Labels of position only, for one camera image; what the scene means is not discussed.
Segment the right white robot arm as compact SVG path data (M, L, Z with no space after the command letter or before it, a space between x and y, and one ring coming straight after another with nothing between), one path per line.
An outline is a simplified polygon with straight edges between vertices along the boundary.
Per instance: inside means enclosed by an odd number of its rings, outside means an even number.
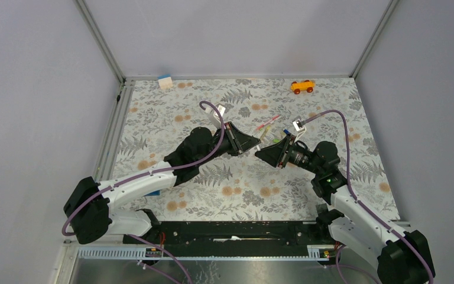
M255 156L272 167L293 164L314 174L315 194L328 206L315 228L316 238L329 244L338 241L376 269L381 283L433 283L434 265L427 238L419 231L407 231L350 190L350 183L338 169L336 145L322 141L311 151L287 135L279 143L264 147Z

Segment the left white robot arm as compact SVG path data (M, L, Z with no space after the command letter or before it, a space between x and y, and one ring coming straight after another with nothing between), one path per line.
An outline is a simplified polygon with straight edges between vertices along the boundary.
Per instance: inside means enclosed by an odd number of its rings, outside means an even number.
M147 209L124 211L135 199L179 186L199 174L202 165L223 155L239 156L256 147L260 139L239 131L231 122L215 133L196 127L163 161L146 170L118 179L97 182L83 178L63 207L67 222L62 233L80 244L105 235L136 235L145 243L160 235L157 219Z

